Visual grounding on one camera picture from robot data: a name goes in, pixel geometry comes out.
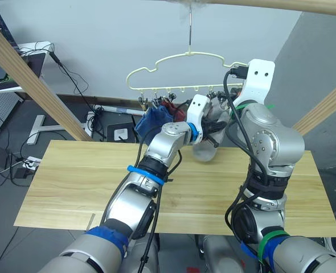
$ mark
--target gray floor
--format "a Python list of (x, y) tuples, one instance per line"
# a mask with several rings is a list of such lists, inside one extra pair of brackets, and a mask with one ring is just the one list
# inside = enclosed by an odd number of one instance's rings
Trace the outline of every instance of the gray floor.
[[(88, 111), (85, 105), (67, 104), (79, 120), (85, 121), (84, 116)], [(26, 101), (19, 105), (7, 121), (10, 130), (10, 148), (18, 153), (21, 144), (28, 137), (34, 118), (45, 112), (34, 102)], [(123, 114), (104, 114), (103, 124), (130, 122), (131, 117)], [(45, 125), (54, 125), (55, 122), (47, 117)], [(61, 131), (67, 139), (72, 139), (68, 133)], [(38, 142), (33, 146), (26, 146), (23, 155), (32, 155), (41, 158), (47, 148), (50, 139), (60, 139), (53, 133), (42, 133)], [(0, 146), (4, 147), (7, 141), (7, 132), (0, 133)], [(231, 146), (224, 140), (224, 146)], [(333, 210), (336, 211), (336, 168), (320, 172), (330, 199)], [(15, 180), (19, 184), (29, 184), (31, 178)], [(13, 227), (17, 212), (21, 206), (27, 188), (16, 187), (7, 181), (0, 187), (0, 255), (8, 241), (15, 232)], [(0, 262), (0, 272), (37, 272), (51, 258), (55, 257), (82, 231), (76, 230), (51, 230), (32, 229), (20, 227)], [(238, 255), (245, 261), (247, 272), (254, 272), (253, 260), (240, 252), (239, 245), (233, 240), (234, 248)], [(192, 235), (186, 234), (161, 234), (161, 251), (159, 252), (161, 272), (189, 272), (189, 268), (198, 268), (199, 272), (205, 272), (205, 265), (199, 259)]]

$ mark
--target desk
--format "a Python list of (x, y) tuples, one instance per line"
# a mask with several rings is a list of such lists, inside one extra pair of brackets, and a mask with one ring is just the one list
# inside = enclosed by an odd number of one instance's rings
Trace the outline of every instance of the desk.
[[(51, 45), (50, 42), (37, 42), (37, 43), (25, 43), (25, 44), (18, 44), (20, 51), (21, 52), (28, 52), (31, 49), (46, 49), (46, 50), (51, 50)], [(47, 62), (49, 53), (46, 50), (42, 51), (36, 51), (36, 52), (30, 52), (27, 55), (34, 55), (34, 54), (40, 54), (40, 53), (46, 53), (46, 57), (44, 58), (43, 66)], [(12, 87), (12, 88), (6, 88), (6, 89), (0, 89), (0, 94), (1, 93), (10, 93), (10, 92), (23, 92), (23, 89), (20, 86)]]
[[(86, 230), (98, 225), (137, 150), (137, 144), (52, 140), (15, 226)], [(157, 232), (232, 234), (224, 213), (246, 177), (247, 155), (219, 148), (211, 162), (201, 163), (191, 147), (181, 151), (182, 164), (170, 177), (174, 181), (163, 187)], [(289, 234), (336, 237), (336, 221), (309, 151), (297, 163), (286, 194)]]

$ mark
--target clothes hanger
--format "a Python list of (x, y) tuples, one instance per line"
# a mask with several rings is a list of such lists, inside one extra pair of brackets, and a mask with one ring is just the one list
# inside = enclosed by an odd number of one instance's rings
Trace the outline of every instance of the clothes hanger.
[[(248, 66), (247, 64), (235, 61), (232, 64), (228, 65), (225, 64), (225, 58), (223, 56), (217, 55), (217, 54), (213, 54), (213, 53), (209, 53), (209, 52), (198, 52), (198, 51), (191, 51), (191, 36), (192, 36), (192, 7), (190, 4), (190, 38), (189, 38), (189, 50), (185, 53), (182, 54), (177, 54), (177, 55), (171, 55), (168, 57), (164, 57), (163, 59), (160, 59), (158, 61), (155, 62), (155, 67), (153, 69), (149, 69), (147, 67), (141, 67), (138, 68), (134, 71), (131, 71), (128, 76), (126, 77), (126, 84), (128, 85), (128, 87), (131, 90), (136, 90), (136, 91), (140, 91), (140, 93), (144, 93), (145, 91), (153, 91), (155, 94), (157, 93), (157, 91), (159, 90), (165, 90), (168, 92), (168, 94), (171, 93), (172, 90), (174, 89), (179, 89), (182, 93), (185, 92), (186, 89), (190, 89), (193, 88), (196, 92), (199, 91), (199, 89), (205, 89), (207, 88), (209, 93), (211, 93), (213, 91), (213, 89), (215, 87), (221, 87), (223, 88), (223, 84), (206, 84), (206, 85), (185, 85), (185, 86), (162, 86), (162, 87), (144, 87), (144, 88), (136, 88), (136, 87), (132, 87), (130, 85), (130, 77), (132, 75), (134, 75), (135, 73), (138, 73), (140, 71), (148, 71), (149, 73), (153, 73), (155, 71), (158, 70), (159, 68), (159, 64), (166, 61), (166, 60), (170, 60), (170, 59), (174, 59), (174, 58), (178, 58), (178, 57), (190, 57), (190, 56), (194, 56), (194, 55), (205, 55), (205, 56), (210, 56), (210, 57), (214, 57), (217, 59), (221, 60), (222, 66), (226, 67), (226, 68), (232, 68), (235, 67), (236, 65), (243, 65), (243, 66)], [(228, 84), (228, 86), (243, 86), (243, 84)]]

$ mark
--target white cable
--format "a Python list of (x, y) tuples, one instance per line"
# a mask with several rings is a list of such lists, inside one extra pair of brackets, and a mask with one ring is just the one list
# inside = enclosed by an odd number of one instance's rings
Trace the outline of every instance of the white cable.
[[(23, 161), (20, 161), (20, 162), (15, 163), (14, 165), (12, 165), (12, 167), (13, 167), (13, 166), (16, 166), (17, 164), (20, 164), (20, 163), (23, 163)], [(0, 173), (6, 172), (6, 171), (8, 171), (9, 169), (10, 169), (10, 167), (7, 168), (7, 169), (4, 169), (4, 170), (1, 171)]]

